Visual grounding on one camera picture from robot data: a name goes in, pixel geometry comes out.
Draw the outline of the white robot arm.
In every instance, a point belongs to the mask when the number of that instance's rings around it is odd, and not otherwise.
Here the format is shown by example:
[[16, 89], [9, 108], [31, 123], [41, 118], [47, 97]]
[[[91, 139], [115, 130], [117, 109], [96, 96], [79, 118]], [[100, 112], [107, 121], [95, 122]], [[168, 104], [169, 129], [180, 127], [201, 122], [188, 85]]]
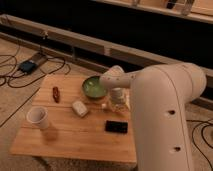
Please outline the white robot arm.
[[112, 67], [100, 82], [129, 90], [138, 171], [194, 171], [185, 104], [206, 88], [199, 66], [162, 64], [129, 73]]

